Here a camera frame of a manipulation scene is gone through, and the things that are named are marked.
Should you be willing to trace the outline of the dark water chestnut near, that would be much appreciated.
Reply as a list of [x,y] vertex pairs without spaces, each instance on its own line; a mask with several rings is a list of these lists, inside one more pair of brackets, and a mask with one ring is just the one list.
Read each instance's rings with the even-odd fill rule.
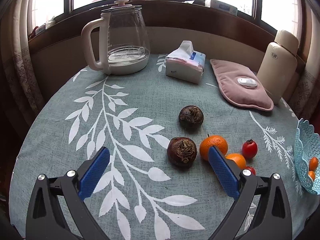
[[195,142],[186,137],[174,137],[167,148],[169,161],[177,167],[189,168],[197,156]]

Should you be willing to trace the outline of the light blue plastic fruit basket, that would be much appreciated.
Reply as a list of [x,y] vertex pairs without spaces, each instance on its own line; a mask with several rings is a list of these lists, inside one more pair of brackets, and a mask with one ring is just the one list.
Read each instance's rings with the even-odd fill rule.
[[309,176],[309,163],[313,157],[319,161],[319,134],[315,133],[314,126],[308,120],[301,118],[295,135],[295,169],[302,187],[310,194],[319,195],[319,164],[314,170],[315,179]]

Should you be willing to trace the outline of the pink hot water bag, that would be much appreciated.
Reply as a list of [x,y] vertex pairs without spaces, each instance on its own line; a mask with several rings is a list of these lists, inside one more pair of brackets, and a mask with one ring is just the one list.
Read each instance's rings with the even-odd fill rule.
[[241,108],[270,112],[274,108],[256,75],[246,66],[223,60],[210,60],[222,96]]

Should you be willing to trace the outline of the dark water chestnut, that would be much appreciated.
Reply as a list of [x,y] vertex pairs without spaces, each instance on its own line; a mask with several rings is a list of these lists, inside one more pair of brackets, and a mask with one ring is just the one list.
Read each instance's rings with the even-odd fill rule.
[[202,125],[204,114],[197,106],[185,106],[181,109],[178,120],[185,129],[196,130]]
[[177,167],[189,168],[197,156],[195,142],[186,137],[174,137],[167,148],[169,161]]

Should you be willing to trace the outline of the white blue box on windowsill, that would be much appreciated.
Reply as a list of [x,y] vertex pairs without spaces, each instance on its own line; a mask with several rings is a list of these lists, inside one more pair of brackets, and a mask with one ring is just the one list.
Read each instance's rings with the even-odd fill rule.
[[234,16],[236,16],[238,14],[238,9],[237,7],[234,7],[230,4],[218,1],[218,0],[210,0],[210,7],[217,9],[217,10],[221,10],[224,12],[227,12],[229,14],[232,14]]

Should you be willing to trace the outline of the glass electric kettle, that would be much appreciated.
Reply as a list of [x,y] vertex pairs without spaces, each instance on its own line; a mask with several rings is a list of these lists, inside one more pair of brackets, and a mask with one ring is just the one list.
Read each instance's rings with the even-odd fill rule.
[[[99,29],[99,60],[95,59],[91,33]],[[107,75],[129,75],[148,64],[150,44],[142,6],[118,0],[101,11],[100,18],[88,22],[81,32],[81,43],[89,68]]]

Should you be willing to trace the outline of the orange tangerine in basket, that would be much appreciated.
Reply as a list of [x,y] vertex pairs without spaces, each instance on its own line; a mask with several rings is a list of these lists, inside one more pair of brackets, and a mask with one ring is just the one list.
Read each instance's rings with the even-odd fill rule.
[[309,170],[315,172],[318,167],[318,159],[316,157],[312,157],[309,161]]

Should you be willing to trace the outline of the grey leaf-print tablecloth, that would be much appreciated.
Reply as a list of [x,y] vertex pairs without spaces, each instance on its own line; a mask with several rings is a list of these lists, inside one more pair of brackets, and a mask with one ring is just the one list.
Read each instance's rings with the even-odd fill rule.
[[[178,120],[185,106],[204,114],[196,130]],[[111,239],[207,239],[233,203],[211,166],[197,157],[181,170],[167,158],[174,137],[199,145],[220,135],[229,153],[254,140],[249,166],[260,176],[280,174],[289,198],[294,235],[316,210],[319,196],[307,193],[293,164],[297,118],[285,102],[270,113],[240,109],[220,94],[210,63],[200,84],[166,76],[164,56],[151,55],[140,72],[107,76],[80,70],[45,105],[22,145],[10,184],[11,223],[21,235],[39,174],[59,177],[92,158],[102,146],[110,164],[85,203]]]

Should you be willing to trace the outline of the large orange tangerine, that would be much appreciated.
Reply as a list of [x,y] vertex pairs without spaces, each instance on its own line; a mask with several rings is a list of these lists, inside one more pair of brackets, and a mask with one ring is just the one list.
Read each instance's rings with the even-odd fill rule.
[[223,137],[220,135],[208,135],[208,137],[200,143],[200,155],[203,160],[208,161],[208,152],[212,146],[218,147],[223,155],[226,155],[228,151],[227,141]]

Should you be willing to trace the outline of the tissue pack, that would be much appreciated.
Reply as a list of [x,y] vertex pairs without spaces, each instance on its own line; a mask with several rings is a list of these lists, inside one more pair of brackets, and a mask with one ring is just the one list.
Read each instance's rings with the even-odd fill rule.
[[206,55],[195,51],[193,43],[182,41],[180,46],[165,58],[165,74],[183,81],[199,84],[203,72]]

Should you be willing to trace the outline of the red cherry tomato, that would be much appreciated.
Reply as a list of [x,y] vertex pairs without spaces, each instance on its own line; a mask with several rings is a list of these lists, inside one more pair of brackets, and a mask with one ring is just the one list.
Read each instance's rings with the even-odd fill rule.
[[253,167],[251,166],[246,166],[245,169],[250,170],[252,174],[256,175],[256,171]]
[[242,146],[242,155],[246,159],[254,158],[257,155],[257,152],[258,152],[257,143],[252,139],[247,140]]

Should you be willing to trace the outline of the dark water chestnut far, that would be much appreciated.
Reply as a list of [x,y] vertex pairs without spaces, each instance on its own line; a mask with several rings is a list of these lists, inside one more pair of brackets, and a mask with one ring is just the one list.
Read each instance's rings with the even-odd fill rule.
[[181,109],[178,120],[185,129],[196,130],[202,125],[204,114],[197,106],[185,106]]

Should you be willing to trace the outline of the small orange tangerine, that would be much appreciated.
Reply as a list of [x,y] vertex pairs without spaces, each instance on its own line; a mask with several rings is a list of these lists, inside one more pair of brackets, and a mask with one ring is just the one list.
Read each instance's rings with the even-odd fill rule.
[[226,155],[226,159],[234,161],[241,170],[247,166],[246,159],[240,153],[230,153]]

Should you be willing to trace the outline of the beige thermos flask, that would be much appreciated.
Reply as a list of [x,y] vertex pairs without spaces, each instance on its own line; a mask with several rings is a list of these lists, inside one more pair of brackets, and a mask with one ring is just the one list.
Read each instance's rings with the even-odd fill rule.
[[286,30],[279,30],[269,43],[257,78],[276,105],[287,89],[297,68],[298,39]]

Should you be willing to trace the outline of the beige patterned curtain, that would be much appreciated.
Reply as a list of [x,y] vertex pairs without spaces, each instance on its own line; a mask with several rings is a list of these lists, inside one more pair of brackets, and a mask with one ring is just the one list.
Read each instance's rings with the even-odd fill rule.
[[13,0],[1,19],[1,57],[5,78],[19,111],[30,126],[45,103],[29,53],[29,0]]

